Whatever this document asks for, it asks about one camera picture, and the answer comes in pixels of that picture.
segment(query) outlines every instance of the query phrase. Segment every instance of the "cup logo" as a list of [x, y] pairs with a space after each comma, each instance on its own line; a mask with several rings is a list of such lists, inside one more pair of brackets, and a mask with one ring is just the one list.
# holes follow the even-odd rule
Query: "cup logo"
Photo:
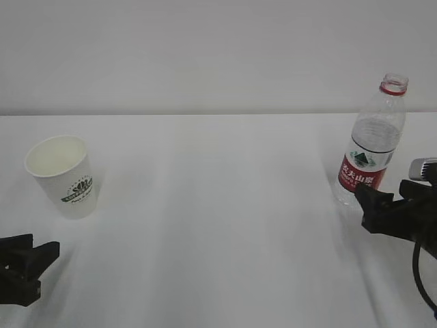
[[73, 183], [68, 188], [67, 196], [61, 198], [64, 203], [71, 202], [71, 204], [77, 202], [83, 202], [93, 189], [93, 178], [91, 176], [83, 176], [77, 182]]

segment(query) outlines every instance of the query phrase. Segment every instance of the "paper cup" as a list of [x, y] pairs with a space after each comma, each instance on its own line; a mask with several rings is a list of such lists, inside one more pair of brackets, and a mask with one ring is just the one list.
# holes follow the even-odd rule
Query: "paper cup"
[[85, 142], [71, 135], [44, 140], [30, 149], [26, 170], [64, 217], [78, 219], [96, 207]]

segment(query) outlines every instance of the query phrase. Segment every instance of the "bottle label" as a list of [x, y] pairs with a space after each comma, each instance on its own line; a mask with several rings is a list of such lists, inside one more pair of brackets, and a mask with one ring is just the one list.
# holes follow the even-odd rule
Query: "bottle label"
[[340, 184], [352, 193], [361, 182], [377, 189], [394, 151], [372, 152], [352, 139], [340, 167]]

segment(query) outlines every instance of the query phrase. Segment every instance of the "clear plastic bottle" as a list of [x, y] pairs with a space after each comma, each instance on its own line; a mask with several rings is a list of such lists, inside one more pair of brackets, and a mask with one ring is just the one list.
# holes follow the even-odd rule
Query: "clear plastic bottle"
[[359, 113], [333, 187], [341, 203], [358, 206], [354, 192], [360, 182], [379, 187], [404, 128], [407, 86], [408, 78], [386, 74], [380, 91]]

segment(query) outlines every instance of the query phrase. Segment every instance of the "white table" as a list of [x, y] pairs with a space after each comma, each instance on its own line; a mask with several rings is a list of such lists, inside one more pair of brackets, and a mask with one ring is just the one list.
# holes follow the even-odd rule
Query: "white table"
[[[331, 196], [354, 119], [0, 118], [0, 237], [61, 243], [42, 298], [1, 306], [0, 327], [434, 327], [412, 244], [368, 234]], [[437, 155], [435, 125], [437, 113], [408, 116], [384, 190]], [[60, 217], [23, 168], [33, 144], [58, 134], [87, 141], [100, 182], [88, 218]]]

